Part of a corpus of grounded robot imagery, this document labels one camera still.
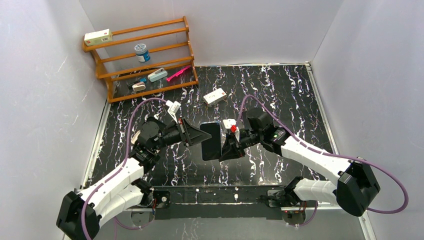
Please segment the phone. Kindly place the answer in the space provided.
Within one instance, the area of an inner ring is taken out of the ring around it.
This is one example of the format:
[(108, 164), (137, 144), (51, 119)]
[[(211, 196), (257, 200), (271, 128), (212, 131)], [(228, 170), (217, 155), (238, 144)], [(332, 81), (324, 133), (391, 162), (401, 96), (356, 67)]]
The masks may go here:
[(200, 129), (211, 135), (211, 138), (201, 143), (202, 160), (218, 160), (222, 155), (220, 124), (218, 122), (205, 122), (200, 125)]

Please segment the beige white phone case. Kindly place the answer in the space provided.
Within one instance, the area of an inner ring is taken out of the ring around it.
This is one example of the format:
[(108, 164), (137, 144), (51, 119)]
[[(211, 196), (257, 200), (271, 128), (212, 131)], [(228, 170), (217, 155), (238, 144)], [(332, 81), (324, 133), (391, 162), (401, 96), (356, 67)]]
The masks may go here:
[(138, 130), (131, 138), (130, 142), (132, 145), (134, 145), (136, 143), (136, 141), (138, 140), (138, 136), (140, 135), (141, 131)]

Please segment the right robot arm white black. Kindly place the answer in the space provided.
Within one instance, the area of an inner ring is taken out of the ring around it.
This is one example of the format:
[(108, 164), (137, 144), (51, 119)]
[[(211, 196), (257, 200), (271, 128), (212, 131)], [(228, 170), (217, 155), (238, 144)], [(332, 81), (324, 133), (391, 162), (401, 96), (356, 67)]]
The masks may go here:
[(284, 188), (284, 200), (292, 204), (327, 202), (360, 217), (380, 192), (380, 185), (369, 165), (333, 156), (296, 138), (259, 107), (247, 111), (245, 116), (249, 128), (239, 128), (235, 119), (222, 121), (226, 136), (219, 161), (244, 157), (245, 149), (260, 144), (267, 151), (294, 160), (325, 177), (325, 180), (296, 177)]

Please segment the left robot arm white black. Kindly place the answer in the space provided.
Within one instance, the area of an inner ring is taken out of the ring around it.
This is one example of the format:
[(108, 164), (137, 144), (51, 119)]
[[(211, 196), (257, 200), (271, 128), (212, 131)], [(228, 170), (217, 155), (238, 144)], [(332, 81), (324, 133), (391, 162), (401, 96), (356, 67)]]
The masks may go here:
[(127, 160), (89, 188), (64, 196), (56, 226), (72, 240), (94, 239), (105, 223), (124, 210), (153, 203), (152, 186), (141, 178), (161, 159), (163, 149), (177, 143), (190, 147), (211, 137), (184, 118), (165, 125), (149, 117)]

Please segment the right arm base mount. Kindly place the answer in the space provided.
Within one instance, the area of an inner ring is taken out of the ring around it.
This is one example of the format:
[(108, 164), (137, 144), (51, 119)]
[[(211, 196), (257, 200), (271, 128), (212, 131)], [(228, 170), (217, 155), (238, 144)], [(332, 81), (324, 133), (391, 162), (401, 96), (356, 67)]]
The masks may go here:
[(297, 199), (292, 193), (285, 190), (268, 190), (260, 200), (270, 208), (290, 208), (282, 211), (282, 218), (286, 225), (299, 227), (306, 221), (307, 202)]

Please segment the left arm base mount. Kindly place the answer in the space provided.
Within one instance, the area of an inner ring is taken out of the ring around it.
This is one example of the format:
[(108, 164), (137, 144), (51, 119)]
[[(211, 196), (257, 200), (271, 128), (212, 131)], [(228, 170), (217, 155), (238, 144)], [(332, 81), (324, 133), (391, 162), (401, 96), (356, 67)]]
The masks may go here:
[(131, 208), (131, 222), (136, 229), (143, 229), (156, 219), (158, 209), (167, 209), (169, 206), (170, 192), (152, 188), (143, 196), (139, 204)]

